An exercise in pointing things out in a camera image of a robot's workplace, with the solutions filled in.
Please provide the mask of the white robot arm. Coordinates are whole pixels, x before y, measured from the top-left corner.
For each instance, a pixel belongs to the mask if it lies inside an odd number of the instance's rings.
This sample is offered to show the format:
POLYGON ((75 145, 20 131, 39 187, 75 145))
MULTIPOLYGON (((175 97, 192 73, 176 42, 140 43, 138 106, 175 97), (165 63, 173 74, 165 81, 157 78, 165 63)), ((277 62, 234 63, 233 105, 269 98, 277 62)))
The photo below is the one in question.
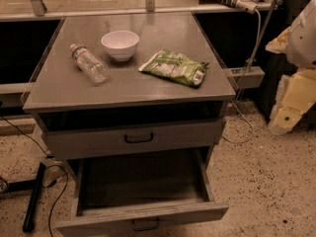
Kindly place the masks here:
POLYGON ((316 104, 316 0, 306 7, 266 50, 284 53, 297 67, 291 76, 283 75, 276 90, 276 103, 268 128, 274 135, 286 134, 316 104))

